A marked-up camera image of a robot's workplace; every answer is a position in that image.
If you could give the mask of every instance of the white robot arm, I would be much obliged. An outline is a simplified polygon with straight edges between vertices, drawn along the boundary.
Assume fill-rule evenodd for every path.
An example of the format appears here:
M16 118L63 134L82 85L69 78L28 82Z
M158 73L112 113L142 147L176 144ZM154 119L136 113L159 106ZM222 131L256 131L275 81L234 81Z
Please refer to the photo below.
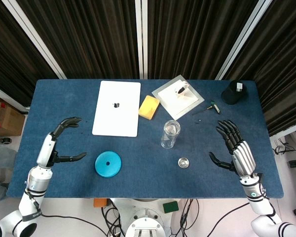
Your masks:
M211 160L219 167L234 171L240 176L240 183L252 210L260 216L251 222L252 229L259 237L296 237L296 226L282 222L265 194L260 176L254 173L256 162L251 149L239 133L238 127L230 120L218 121L216 130L222 135L232 157L232 162L222 162L210 152Z
M56 151L57 137L67 127L78 127L77 123L80 121L76 117L67 118L46 136L37 158L37 166L29 172L19 210L0 220L0 237L4 237L6 233L15 237L29 237L34 233L37 217L41 215L40 205L53 175L51 167L54 163L77 161L86 155L81 153L75 157L59 157Z

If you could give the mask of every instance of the yellow sponge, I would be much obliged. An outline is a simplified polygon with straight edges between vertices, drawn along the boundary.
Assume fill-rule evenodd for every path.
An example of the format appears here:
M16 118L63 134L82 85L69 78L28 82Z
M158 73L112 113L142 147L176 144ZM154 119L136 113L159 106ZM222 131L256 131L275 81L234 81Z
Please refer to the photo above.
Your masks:
M138 114L144 118L151 120L154 112L158 108L159 103L160 101L158 99L147 95L139 108Z

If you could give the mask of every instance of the clear glass cup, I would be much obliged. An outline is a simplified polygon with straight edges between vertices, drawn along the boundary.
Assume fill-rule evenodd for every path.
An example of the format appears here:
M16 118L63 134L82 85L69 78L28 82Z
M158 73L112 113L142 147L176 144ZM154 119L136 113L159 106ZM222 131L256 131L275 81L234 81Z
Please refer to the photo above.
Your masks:
M180 133L180 124L175 120L169 120L163 127L161 146L165 149L173 148L176 138Z

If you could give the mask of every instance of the metal bottle cap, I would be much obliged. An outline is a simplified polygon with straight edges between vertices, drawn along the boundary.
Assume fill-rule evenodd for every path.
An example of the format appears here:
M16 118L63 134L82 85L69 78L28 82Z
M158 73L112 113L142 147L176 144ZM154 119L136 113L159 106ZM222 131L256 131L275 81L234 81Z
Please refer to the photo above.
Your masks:
M187 158L185 157L181 157L178 161L179 167L181 167L182 169L188 168L189 165L189 161Z

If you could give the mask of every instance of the green object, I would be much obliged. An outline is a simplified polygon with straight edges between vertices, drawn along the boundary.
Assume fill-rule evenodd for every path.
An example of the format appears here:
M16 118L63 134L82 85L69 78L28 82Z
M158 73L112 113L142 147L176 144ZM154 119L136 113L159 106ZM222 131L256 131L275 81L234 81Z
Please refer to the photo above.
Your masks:
M164 213L178 211L179 210L178 202L172 201L172 202L164 203L163 210L164 210Z

